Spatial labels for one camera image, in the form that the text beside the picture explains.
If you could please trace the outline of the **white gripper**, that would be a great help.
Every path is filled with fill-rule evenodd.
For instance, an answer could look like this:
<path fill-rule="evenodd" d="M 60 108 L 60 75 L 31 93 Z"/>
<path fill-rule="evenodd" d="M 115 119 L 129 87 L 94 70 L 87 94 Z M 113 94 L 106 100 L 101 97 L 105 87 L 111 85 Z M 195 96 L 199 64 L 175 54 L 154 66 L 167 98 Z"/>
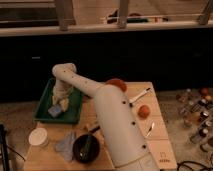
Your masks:
<path fill-rule="evenodd" d="M 63 112 L 66 112 L 69 107 L 69 95 L 73 92 L 73 86 L 60 80 L 55 81 L 53 87 L 52 105 L 56 105 L 60 101 L 60 106 Z"/>

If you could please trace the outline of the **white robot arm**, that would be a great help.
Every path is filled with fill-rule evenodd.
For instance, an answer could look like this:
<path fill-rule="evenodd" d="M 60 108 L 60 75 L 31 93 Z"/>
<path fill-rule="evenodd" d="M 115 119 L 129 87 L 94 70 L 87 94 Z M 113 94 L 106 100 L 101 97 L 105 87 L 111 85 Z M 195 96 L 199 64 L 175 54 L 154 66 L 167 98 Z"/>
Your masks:
<path fill-rule="evenodd" d="M 52 73 L 59 85 L 74 86 L 91 97 L 115 171 L 160 171 L 131 110 L 128 97 L 114 85 L 75 73 L 72 63 L 57 64 Z"/>

